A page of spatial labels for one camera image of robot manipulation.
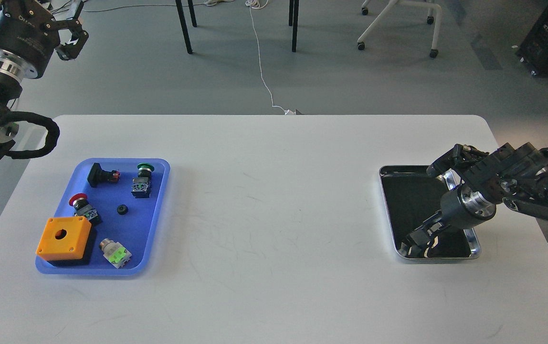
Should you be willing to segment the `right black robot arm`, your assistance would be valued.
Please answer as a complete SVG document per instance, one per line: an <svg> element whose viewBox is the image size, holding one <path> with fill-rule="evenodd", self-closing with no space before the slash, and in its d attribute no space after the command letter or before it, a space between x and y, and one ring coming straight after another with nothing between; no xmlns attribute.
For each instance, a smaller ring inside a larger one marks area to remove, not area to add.
<svg viewBox="0 0 548 344"><path fill-rule="evenodd" d="M442 196L435 214L403 238L403 256L424 256L448 229L483 224L494 217L498 204L548 221L548 147L536 150L531 143L520 148L504 144L488 153L456 144L426 172L433 178L448 170L455 171L462 182Z"/></svg>

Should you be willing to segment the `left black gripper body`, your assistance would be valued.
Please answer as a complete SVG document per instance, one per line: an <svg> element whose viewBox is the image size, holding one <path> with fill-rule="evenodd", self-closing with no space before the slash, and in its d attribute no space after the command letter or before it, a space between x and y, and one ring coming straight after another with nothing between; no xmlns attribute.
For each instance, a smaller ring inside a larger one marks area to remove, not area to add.
<svg viewBox="0 0 548 344"><path fill-rule="evenodd" d="M53 21L47 10L0 10L0 51L23 59L28 64L27 78L43 76L54 48L60 44L58 33L45 35L43 30Z"/></svg>

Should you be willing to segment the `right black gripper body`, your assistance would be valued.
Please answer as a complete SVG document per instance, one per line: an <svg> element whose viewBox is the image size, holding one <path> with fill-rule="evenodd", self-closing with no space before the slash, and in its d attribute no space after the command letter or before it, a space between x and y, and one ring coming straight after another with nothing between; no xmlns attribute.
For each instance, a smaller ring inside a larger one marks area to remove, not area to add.
<svg viewBox="0 0 548 344"><path fill-rule="evenodd" d="M458 185L440 200L441 222L458 229L474 228L494 218L496 204L468 185Z"/></svg>

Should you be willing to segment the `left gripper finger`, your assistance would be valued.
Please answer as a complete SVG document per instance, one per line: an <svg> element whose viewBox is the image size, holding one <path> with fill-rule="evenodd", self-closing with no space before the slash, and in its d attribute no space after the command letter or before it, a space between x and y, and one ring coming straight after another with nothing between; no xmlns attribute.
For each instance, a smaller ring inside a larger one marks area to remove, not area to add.
<svg viewBox="0 0 548 344"><path fill-rule="evenodd" d="M80 20L80 13L84 8L84 0L71 1L71 18L66 20L52 20L52 31L60 31L67 29L71 33L71 37L67 43L60 44L55 48L59 58L63 61L74 60L78 57L85 43L88 41L89 33L87 33Z"/></svg>
<svg viewBox="0 0 548 344"><path fill-rule="evenodd" d="M48 18L47 9L38 0L0 0L0 11L17 19Z"/></svg>

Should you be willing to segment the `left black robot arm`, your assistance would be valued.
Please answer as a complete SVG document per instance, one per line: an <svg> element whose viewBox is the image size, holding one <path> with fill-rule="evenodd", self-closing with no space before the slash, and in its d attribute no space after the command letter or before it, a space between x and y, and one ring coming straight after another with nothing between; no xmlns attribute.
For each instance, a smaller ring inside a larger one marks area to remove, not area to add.
<svg viewBox="0 0 548 344"><path fill-rule="evenodd" d="M53 53L63 61L78 57L89 37L80 21L83 8L82 0L72 0L73 15L57 20L43 0L0 0L0 161L38 158L56 147L60 129L52 119L12 111L8 103L20 97L22 80L43 76ZM42 148L13 150L21 121L46 129Z"/></svg>

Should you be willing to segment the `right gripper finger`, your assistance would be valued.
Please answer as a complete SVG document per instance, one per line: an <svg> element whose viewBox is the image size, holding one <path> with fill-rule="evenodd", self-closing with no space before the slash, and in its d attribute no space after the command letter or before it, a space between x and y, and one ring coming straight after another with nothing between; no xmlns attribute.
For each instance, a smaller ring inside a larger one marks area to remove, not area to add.
<svg viewBox="0 0 548 344"><path fill-rule="evenodd" d="M421 225L410 233L411 258L451 258L456 255L456 228Z"/></svg>
<svg viewBox="0 0 548 344"><path fill-rule="evenodd" d="M402 256L424 256L428 248L435 244L437 236L445 229L443 214L433 214L403 238L398 253Z"/></svg>

